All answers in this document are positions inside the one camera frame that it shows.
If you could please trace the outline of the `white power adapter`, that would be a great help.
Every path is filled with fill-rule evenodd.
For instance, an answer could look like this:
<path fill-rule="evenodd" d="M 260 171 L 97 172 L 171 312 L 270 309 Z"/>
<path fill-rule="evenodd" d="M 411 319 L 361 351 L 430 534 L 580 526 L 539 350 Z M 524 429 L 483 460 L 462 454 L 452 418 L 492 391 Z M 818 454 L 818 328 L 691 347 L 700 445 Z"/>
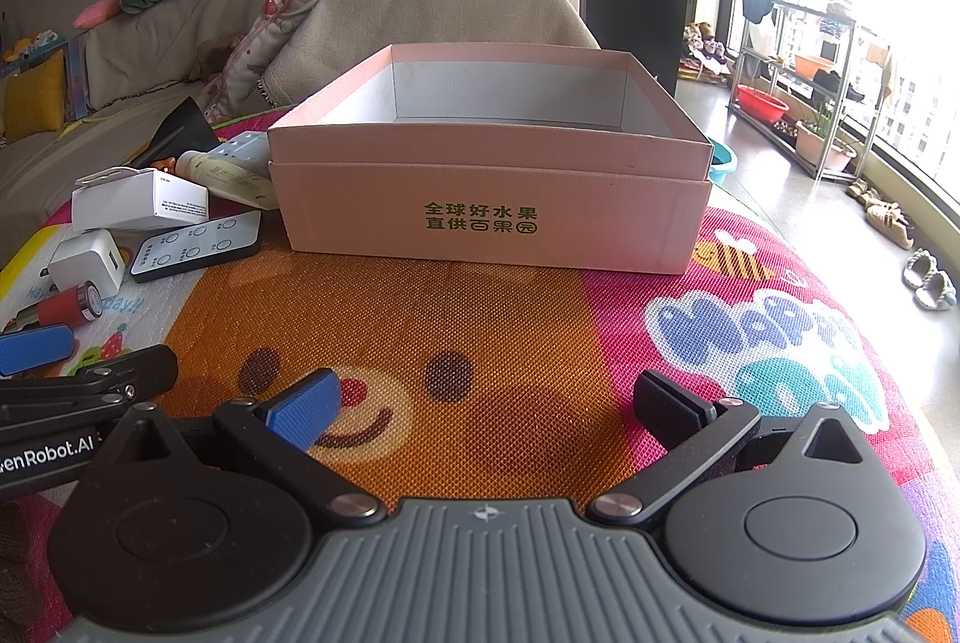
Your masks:
<path fill-rule="evenodd" d="M 103 229 L 62 240 L 41 269 L 41 274 L 60 292 L 91 283 L 103 297 L 119 294 L 124 272 L 124 256 L 114 237 Z"/>

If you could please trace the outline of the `black white remote control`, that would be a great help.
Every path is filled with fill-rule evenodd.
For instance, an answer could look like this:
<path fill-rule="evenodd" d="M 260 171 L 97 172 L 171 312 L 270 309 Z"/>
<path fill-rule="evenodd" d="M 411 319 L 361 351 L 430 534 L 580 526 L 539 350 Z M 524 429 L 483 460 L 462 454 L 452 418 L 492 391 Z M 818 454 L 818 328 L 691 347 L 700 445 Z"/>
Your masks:
<path fill-rule="evenodd" d="M 256 255 L 260 223 L 262 212 L 247 211 L 158 233 L 140 245 L 130 276 L 135 283 L 151 283 Z"/>

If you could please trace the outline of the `white small carton box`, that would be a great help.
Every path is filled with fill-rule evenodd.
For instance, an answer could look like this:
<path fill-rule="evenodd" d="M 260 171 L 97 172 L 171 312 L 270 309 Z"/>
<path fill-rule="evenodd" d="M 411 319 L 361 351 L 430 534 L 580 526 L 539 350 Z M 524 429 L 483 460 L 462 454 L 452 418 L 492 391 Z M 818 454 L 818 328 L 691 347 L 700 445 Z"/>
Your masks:
<path fill-rule="evenodd" d="M 75 233 L 180 229 L 210 219 L 205 187 L 153 167 L 110 167 L 78 178 L 70 212 Z"/>

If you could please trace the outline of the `cream lotion tube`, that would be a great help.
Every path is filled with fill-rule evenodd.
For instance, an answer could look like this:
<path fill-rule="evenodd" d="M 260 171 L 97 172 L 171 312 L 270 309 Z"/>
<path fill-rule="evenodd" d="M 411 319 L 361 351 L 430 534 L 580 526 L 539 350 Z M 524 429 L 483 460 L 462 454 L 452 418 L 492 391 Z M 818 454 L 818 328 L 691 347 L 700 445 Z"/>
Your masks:
<path fill-rule="evenodd" d="M 274 184 L 268 178 L 249 172 L 218 155 L 185 151 L 176 159 L 176 175 L 202 185 L 210 193 L 238 205 L 274 211 L 278 208 Z"/>

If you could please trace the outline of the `white power strip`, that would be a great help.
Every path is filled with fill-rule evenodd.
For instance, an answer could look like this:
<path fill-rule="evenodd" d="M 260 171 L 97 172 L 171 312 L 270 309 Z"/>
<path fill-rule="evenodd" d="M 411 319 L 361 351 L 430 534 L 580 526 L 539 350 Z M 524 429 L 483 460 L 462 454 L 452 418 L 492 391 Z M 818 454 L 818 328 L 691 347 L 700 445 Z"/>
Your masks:
<path fill-rule="evenodd" d="M 270 177 L 270 145 L 265 131 L 244 131 L 210 151 L 212 157 L 235 162 L 236 166 L 260 177 Z"/>

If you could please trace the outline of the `colourful cartoon play mat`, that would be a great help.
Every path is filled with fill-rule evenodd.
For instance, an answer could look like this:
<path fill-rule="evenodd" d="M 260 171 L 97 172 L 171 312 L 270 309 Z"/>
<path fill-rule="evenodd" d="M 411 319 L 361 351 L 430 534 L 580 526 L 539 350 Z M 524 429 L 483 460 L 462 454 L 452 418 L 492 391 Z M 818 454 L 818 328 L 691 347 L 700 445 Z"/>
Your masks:
<path fill-rule="evenodd" d="M 850 315 L 726 196 L 677 276 L 260 250 L 127 281 L 73 329 L 68 377 L 152 345 L 171 391 L 83 474 L 2 498 L 8 641 L 952 641 L 958 490 Z M 314 526 L 217 464 L 212 414 L 318 368 L 340 414 L 309 455 L 373 526 Z M 665 455 L 633 386 L 659 372 L 760 412 L 732 473 L 654 528 L 586 516 Z"/>

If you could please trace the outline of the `yellow cushion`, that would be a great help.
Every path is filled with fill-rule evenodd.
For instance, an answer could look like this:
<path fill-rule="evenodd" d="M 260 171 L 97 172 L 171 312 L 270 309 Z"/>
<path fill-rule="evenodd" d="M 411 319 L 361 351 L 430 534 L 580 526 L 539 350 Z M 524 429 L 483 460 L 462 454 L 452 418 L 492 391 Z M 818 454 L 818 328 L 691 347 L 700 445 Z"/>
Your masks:
<path fill-rule="evenodd" d="M 59 133 L 65 122 L 64 52 L 49 58 L 7 83 L 3 125 L 9 143 L 37 133 Z"/>

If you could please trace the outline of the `teal plastic basin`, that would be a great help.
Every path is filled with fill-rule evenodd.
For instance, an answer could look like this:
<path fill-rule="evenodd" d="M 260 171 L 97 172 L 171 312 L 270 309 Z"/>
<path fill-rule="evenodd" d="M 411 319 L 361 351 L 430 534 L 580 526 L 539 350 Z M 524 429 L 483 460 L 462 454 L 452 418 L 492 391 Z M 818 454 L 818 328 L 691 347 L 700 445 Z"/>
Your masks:
<path fill-rule="evenodd" d="M 722 187 L 724 180 L 736 172 L 739 159 L 729 146 L 716 141 L 716 139 L 711 141 L 711 146 L 713 146 L 713 155 L 711 155 L 711 166 L 709 166 L 708 172 L 709 180 L 716 187 Z"/>

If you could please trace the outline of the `pair of grey slippers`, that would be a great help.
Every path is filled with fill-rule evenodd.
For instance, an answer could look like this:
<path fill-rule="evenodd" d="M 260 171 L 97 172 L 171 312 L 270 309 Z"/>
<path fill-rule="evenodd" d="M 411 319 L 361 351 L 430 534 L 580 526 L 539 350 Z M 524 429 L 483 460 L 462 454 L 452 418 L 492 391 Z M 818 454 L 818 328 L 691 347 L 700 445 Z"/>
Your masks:
<path fill-rule="evenodd" d="M 935 256 L 924 248 L 911 253 L 901 281 L 913 291 L 913 301 L 921 310 L 949 311 L 957 305 L 957 289 L 949 273 L 940 269 Z"/>

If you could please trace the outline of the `beige shoes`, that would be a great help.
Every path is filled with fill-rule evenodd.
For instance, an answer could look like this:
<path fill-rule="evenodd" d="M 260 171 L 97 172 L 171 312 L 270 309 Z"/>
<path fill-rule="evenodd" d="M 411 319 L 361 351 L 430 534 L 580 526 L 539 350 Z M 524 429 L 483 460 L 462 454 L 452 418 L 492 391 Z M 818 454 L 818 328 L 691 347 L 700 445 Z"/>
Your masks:
<path fill-rule="evenodd" d="M 884 198 L 877 188 L 871 187 L 862 178 L 857 178 L 852 184 L 849 184 L 846 188 L 846 194 L 864 208 L 869 226 L 882 233 L 897 247 L 903 248 L 903 250 L 913 248 L 913 223 L 898 203 Z"/>

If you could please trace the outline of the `pink cardboard box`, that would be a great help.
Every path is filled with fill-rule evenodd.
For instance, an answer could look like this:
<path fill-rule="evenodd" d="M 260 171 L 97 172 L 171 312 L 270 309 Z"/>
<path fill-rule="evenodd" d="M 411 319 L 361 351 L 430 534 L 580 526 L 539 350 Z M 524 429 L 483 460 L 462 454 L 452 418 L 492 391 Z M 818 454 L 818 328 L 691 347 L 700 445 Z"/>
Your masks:
<path fill-rule="evenodd" d="M 708 138 L 634 56 L 391 45 L 268 131 L 293 248 L 679 274 Z"/>

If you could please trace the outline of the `beige covered sofa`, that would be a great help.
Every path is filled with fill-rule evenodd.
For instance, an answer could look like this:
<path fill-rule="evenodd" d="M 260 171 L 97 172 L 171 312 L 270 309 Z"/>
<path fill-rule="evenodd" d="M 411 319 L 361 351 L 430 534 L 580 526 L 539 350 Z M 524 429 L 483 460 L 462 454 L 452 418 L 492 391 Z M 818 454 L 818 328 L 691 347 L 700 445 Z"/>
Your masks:
<path fill-rule="evenodd" d="M 187 97 L 199 97 L 265 0 L 166 0 L 82 38 L 93 115 L 2 149 L 2 255 L 20 250 L 76 178 L 141 151 Z M 320 0 L 268 63 L 241 113 L 297 104 L 392 44 L 519 42 L 590 47 L 568 0 Z"/>

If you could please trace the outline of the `red plastic basin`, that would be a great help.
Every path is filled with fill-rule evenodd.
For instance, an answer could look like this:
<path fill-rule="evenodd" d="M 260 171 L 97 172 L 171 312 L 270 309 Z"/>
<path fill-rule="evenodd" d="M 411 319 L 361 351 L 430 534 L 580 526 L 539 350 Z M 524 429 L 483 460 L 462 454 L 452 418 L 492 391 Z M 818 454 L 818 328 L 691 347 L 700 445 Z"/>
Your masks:
<path fill-rule="evenodd" d="M 736 102 L 739 109 L 765 125 L 773 125 L 789 112 L 789 106 L 774 95 L 747 84 L 739 84 L 736 89 Z"/>

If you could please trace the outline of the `metal balcony shelf rack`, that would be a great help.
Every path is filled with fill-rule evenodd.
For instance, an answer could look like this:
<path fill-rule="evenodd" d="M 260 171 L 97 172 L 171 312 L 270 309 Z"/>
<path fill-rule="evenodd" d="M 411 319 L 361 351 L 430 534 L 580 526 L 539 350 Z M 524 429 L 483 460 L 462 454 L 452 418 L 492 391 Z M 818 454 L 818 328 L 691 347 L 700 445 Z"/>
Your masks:
<path fill-rule="evenodd" d="M 786 0 L 742 0 L 740 50 L 729 110 L 763 134 L 814 180 L 850 184 L 871 154 L 880 113 L 892 94 L 892 49 L 846 13 Z M 789 106 L 765 125 L 739 109 L 739 84 Z"/>

